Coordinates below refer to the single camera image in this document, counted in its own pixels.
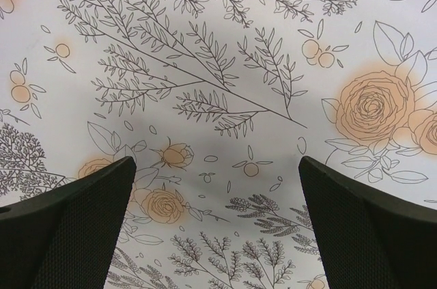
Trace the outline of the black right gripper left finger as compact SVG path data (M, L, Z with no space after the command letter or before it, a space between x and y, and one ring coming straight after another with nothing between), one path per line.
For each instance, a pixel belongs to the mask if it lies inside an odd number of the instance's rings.
M127 156L1 207L1 287L103 288L135 172Z

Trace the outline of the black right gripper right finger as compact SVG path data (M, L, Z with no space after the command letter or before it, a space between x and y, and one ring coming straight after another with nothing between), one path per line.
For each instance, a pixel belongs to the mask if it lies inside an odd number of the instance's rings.
M436 211L304 156L298 171L330 288L436 288Z

